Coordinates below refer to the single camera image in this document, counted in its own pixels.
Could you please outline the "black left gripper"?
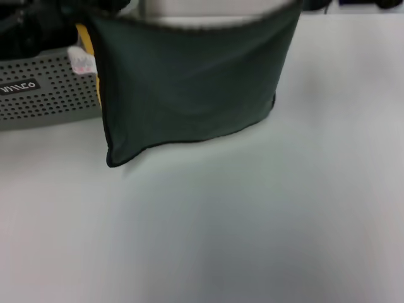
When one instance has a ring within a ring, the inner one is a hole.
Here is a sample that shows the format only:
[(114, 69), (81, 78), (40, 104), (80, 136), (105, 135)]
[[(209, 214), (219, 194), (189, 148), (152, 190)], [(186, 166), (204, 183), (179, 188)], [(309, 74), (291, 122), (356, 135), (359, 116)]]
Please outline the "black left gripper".
[(74, 45), (78, 31), (69, 1), (1, 1), (1, 39), (24, 51), (47, 51)]

